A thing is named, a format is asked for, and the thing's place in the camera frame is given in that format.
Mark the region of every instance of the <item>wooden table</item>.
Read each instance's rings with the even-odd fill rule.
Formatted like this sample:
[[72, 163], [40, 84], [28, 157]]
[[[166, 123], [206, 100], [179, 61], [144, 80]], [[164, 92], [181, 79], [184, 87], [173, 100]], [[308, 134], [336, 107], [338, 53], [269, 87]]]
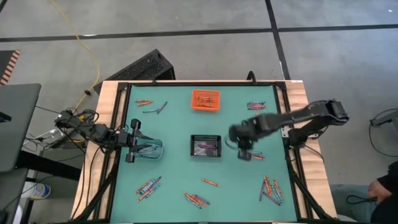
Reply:
[[[116, 100], [116, 93], [117, 93], [117, 88], [118, 88], [118, 83], [119, 82], [129, 82], [129, 83], [151, 83], [152, 81], [105, 81], [103, 82], [103, 86], [101, 89], [101, 94], [99, 95], [99, 100], [98, 100], [98, 105], [96, 108], [96, 112], [99, 113], [99, 118], [97, 120], [97, 123], [103, 123], [109, 127], [111, 123], [111, 118], [112, 118], [112, 113], [115, 105], [115, 100]], [[250, 80], [162, 80], [158, 81], [159, 83], [195, 83], [195, 82], [229, 82], [229, 83], [237, 83], [237, 82], [251, 82]], [[257, 82], [285, 82], [286, 88], [287, 88], [287, 95], [289, 97], [289, 104], [290, 104], [290, 109], [293, 110], [298, 110], [300, 108], [303, 108], [308, 104], [307, 100], [307, 95], [305, 93], [304, 89], [304, 84], [303, 81], [296, 81], [296, 80], [258, 80]], [[120, 97], [120, 104], [119, 104], [119, 113], [116, 118], [116, 127], [119, 126], [121, 122], [121, 112], [123, 110], [123, 105], [124, 105], [124, 95], [126, 94], [125, 91], [122, 91], [121, 97]], [[280, 107], [281, 111], [285, 111], [285, 106], [284, 106], [284, 101], [282, 97], [282, 92], [278, 91], [279, 95], [279, 101], [280, 101]], [[295, 127], [300, 127], [304, 125], [305, 123], [300, 123], [296, 124]], [[308, 140], [306, 145], [310, 146], [311, 148], [315, 149], [316, 151], [320, 152], [320, 147], [319, 143], [316, 140]], [[93, 161], [93, 168], [91, 171], [91, 185], [90, 189], [87, 188], [88, 186], [88, 177], [90, 176], [90, 164], [93, 160], [93, 156], [95, 154], [95, 151], [97, 150], [97, 145], [90, 142], [87, 147], [86, 151], [86, 158], [85, 158], [85, 169], [82, 170], [82, 172], [85, 172], [85, 181], [83, 183], [83, 175], [80, 176], [80, 181], [78, 184], [78, 190], [76, 192], [76, 197], [75, 197], [75, 203], [73, 204], [73, 210], [72, 213], [76, 210], [78, 206], [78, 202], [80, 200], [80, 195], [82, 194], [81, 187], [84, 184], [85, 188], [83, 190], [83, 197], [80, 202], [80, 206], [77, 208], [77, 212], [75, 216], [78, 216], [83, 209], [86, 207], [86, 199], [87, 199], [87, 194], [88, 195], [88, 202], [91, 201], [91, 198], [94, 196], [94, 194], [98, 190], [98, 184], [100, 181], [100, 176], [101, 176], [101, 170], [103, 166], [103, 161], [104, 161], [104, 154], [102, 153], [97, 153], [96, 157], [94, 158]], [[303, 169], [304, 169], [304, 174], [305, 174], [305, 179], [307, 181], [307, 188], [310, 191], [310, 193], [313, 195], [313, 197], [316, 199], [316, 201], [322, 206], [322, 208], [327, 212], [327, 214], [336, 217], [336, 210], [335, 206], [333, 203], [333, 199], [331, 197], [331, 192], [330, 192], [330, 187], [329, 187], [329, 182], [328, 182], [328, 177], [326, 176], [326, 170], [325, 166], [323, 164], [322, 159], [316, 155], [315, 153], [308, 151], [306, 149], [301, 149], [300, 150], [300, 155], [302, 158], [302, 164], [303, 164]], [[108, 171], [110, 171], [110, 168], [113, 164], [113, 156], [111, 156], [111, 159], [109, 161], [109, 167]], [[306, 211], [305, 211], [305, 206], [303, 202], [303, 197], [300, 192], [300, 190], [296, 187], [297, 191], [297, 197], [298, 197], [298, 204], [300, 207], [300, 215], [301, 217], [307, 217]], [[108, 201], [108, 191], [105, 192], [103, 199], [101, 201], [101, 209], [99, 212], [99, 218], [104, 218], [105, 217], [105, 210], [106, 210], [106, 203]]]

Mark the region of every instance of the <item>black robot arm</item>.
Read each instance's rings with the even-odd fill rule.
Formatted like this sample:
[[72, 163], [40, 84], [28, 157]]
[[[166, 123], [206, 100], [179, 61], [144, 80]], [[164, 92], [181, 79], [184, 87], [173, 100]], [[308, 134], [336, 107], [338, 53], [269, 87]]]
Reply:
[[64, 110], [55, 119], [55, 125], [58, 128], [73, 128], [77, 133], [88, 139], [99, 147], [104, 153], [110, 153], [120, 147], [128, 147], [129, 153], [126, 156], [126, 162], [134, 162], [134, 153], [141, 149], [150, 147], [146, 144], [137, 144], [137, 139], [152, 139], [140, 132], [141, 122], [138, 119], [131, 120], [130, 127], [132, 134], [128, 133], [124, 128], [113, 130], [109, 129], [105, 124], [95, 124], [95, 111], [82, 114], [90, 114], [89, 119], [81, 120], [79, 115], [74, 116], [71, 111]]
[[329, 125], [343, 125], [348, 119], [341, 102], [315, 101], [301, 110], [284, 114], [260, 114], [242, 121], [239, 125], [232, 125], [229, 128], [229, 139], [238, 144], [238, 157], [250, 160], [251, 154], [248, 150], [252, 149], [253, 143], [284, 126], [311, 120], [302, 128], [293, 128], [288, 132], [290, 145], [299, 146], [305, 143], [309, 135]]

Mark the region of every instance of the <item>orange plastic container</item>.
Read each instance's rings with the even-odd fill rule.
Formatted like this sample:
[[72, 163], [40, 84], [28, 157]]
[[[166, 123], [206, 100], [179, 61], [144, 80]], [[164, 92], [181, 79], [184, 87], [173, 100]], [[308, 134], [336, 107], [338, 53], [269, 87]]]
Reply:
[[220, 109], [220, 91], [192, 90], [191, 107], [194, 110], [218, 111]]

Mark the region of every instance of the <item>gray floor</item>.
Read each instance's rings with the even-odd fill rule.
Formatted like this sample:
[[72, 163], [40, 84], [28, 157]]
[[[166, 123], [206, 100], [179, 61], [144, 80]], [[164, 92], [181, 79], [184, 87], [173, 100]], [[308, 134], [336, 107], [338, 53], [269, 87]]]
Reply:
[[[57, 3], [80, 34], [114, 34], [193, 29], [268, 28], [262, 0], [84, 0]], [[272, 0], [279, 27], [352, 26], [398, 23], [394, 0]], [[8, 1], [0, 13], [0, 37], [72, 35], [49, 1]], [[331, 127], [320, 144], [331, 184], [368, 184], [395, 161], [376, 153], [368, 124], [378, 112], [398, 105], [398, 30], [281, 33], [292, 79], [304, 80], [310, 101], [336, 98], [351, 116]], [[98, 56], [101, 79], [153, 49], [174, 65], [178, 79], [242, 79], [253, 70], [260, 79], [282, 79], [271, 33], [146, 37], [85, 40]], [[74, 106], [95, 79], [94, 65], [75, 41], [0, 43], [0, 50], [21, 50], [10, 84], [38, 82], [38, 105], [60, 111]], [[94, 94], [85, 108], [95, 108]], [[29, 132], [53, 128], [54, 114], [36, 110]], [[390, 125], [372, 130], [375, 144], [398, 154], [397, 131]], [[63, 159], [76, 151], [46, 152]], [[82, 157], [70, 161], [81, 166]], [[49, 179], [52, 198], [36, 202], [31, 221], [65, 221], [71, 212], [76, 183]]]

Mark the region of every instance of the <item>teal table surface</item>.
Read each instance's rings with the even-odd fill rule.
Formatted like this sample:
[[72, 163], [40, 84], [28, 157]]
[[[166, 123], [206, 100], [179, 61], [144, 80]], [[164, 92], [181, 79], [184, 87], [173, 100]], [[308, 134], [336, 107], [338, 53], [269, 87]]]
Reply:
[[[190, 104], [195, 89], [219, 90], [220, 110], [193, 110]], [[134, 100], [154, 102], [137, 107]], [[161, 113], [143, 113], [166, 101]], [[296, 221], [281, 133], [254, 144], [254, 150], [263, 152], [264, 161], [239, 160], [237, 150], [224, 143], [232, 124], [254, 116], [256, 111], [246, 107], [248, 101], [266, 101], [266, 108], [260, 113], [277, 113], [272, 86], [133, 86], [126, 124], [139, 119], [142, 134], [162, 140], [164, 153], [157, 161], [136, 159], [127, 163], [124, 158], [128, 148], [122, 149], [111, 223]], [[192, 134], [220, 135], [221, 157], [192, 157]], [[278, 181], [284, 199], [281, 206], [267, 197], [259, 201], [265, 175], [272, 183], [273, 179]], [[135, 191], [159, 176], [161, 186], [137, 203], [139, 196]], [[216, 182], [219, 187], [202, 182], [202, 178]], [[200, 195], [211, 205], [198, 209], [185, 200], [184, 192]]]

